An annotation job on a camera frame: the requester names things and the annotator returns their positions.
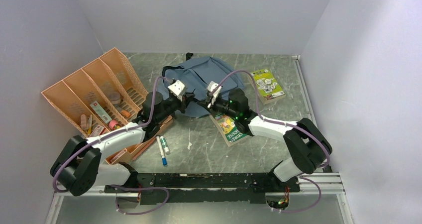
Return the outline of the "green treehouse paperback book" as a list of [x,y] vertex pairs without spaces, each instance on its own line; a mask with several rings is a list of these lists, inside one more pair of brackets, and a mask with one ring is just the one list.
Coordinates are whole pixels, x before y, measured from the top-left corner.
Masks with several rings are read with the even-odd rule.
[[235,126],[234,120],[227,115],[220,113],[210,114],[209,118],[219,130],[228,147],[243,142],[249,137],[247,134],[242,133]]

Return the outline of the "blue backpack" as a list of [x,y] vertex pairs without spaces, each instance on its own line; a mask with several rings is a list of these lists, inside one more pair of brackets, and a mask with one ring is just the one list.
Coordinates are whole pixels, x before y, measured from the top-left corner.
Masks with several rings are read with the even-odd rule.
[[[180,80],[187,86],[187,92],[195,94],[195,98],[199,101],[206,98],[207,86],[211,81],[220,82],[234,69],[225,61],[210,56],[192,58],[177,66],[165,66],[162,69],[162,76],[170,79]],[[160,92],[164,99],[169,97],[167,81],[158,81],[156,90]],[[245,85],[239,73],[231,75],[223,84],[220,94],[223,99],[228,99],[230,90],[240,88],[244,89]],[[185,115],[187,117],[203,117],[210,113],[196,103],[190,103],[186,108]]]

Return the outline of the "green white glue stick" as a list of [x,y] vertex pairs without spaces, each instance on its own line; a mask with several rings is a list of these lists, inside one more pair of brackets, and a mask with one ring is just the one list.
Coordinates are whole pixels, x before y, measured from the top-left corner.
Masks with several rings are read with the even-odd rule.
[[167,142],[166,138],[163,137],[163,136],[160,136],[160,142],[161,142],[161,146],[162,146],[165,154],[169,155],[171,153],[171,151],[170,151],[170,148],[168,146],[168,142]]

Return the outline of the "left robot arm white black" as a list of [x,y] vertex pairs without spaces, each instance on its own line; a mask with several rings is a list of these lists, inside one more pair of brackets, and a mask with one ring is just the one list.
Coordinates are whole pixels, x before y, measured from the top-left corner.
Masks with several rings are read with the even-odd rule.
[[50,169],[53,189],[80,196],[93,186],[118,185],[125,192],[136,189],[138,178],[126,165],[103,166],[109,156],[129,146],[150,140],[160,130],[160,124],[176,111],[184,112],[197,101],[193,92],[159,100],[159,92],[151,92],[141,110],[127,125],[114,131],[89,138],[71,137]]

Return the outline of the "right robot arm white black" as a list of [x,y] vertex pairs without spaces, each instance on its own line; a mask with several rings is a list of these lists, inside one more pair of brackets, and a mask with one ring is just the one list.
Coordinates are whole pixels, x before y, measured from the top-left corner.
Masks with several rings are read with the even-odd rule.
[[295,176],[312,174],[332,154],[330,143],[310,119],[282,121],[260,116],[250,108],[248,98],[239,88],[231,90],[226,100],[221,96],[208,97],[198,104],[210,112],[229,116],[244,134],[285,142],[290,157],[274,166],[268,179],[274,191],[281,191]]

